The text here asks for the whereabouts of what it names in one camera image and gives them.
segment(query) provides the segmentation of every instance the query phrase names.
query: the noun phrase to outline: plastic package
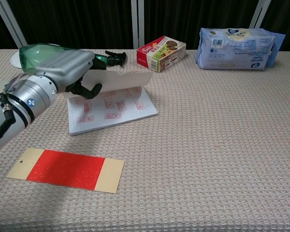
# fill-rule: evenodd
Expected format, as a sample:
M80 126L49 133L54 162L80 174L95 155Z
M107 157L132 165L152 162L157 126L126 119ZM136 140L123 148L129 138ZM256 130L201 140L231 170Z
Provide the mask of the plastic package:
M274 62L278 49L271 53L276 34L264 29L201 28L196 62L201 69L265 68L268 59Z

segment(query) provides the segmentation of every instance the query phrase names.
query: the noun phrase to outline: snack box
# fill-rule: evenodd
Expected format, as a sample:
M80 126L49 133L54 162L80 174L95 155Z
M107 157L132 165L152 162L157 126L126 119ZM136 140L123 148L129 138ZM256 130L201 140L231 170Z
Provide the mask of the snack box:
M155 72L171 67L186 54L186 44L167 36L137 49L137 63Z

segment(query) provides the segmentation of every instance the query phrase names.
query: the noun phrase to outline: blue label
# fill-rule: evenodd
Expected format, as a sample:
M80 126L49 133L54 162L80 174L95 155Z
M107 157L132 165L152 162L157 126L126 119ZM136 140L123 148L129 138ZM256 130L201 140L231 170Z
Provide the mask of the blue label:
M30 107L34 107L35 106L35 100L32 99L32 98L29 98L27 100L27 105L30 106Z
M239 32L239 30L228 29L228 32L229 32L230 34L234 34L234 33Z
M256 67L258 67L260 65L260 63L253 63L252 65L251 65L251 67L252 68L256 68Z

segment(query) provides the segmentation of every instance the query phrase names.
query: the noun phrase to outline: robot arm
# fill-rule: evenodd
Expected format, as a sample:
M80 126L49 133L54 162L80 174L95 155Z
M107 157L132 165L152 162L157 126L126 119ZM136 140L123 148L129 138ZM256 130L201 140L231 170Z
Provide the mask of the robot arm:
M97 96L101 84L92 90L81 85L94 57L90 51L62 51L35 67L35 75L8 84L0 94L0 149L43 113L57 93L71 91L86 99Z

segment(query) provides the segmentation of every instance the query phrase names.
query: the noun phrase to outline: white plate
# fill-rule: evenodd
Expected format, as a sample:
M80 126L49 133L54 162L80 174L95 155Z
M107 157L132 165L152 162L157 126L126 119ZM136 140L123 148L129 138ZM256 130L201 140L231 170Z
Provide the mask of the white plate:
M18 69L21 69L20 59L19 59L19 51L17 51L14 55L12 55L10 59L10 63Z

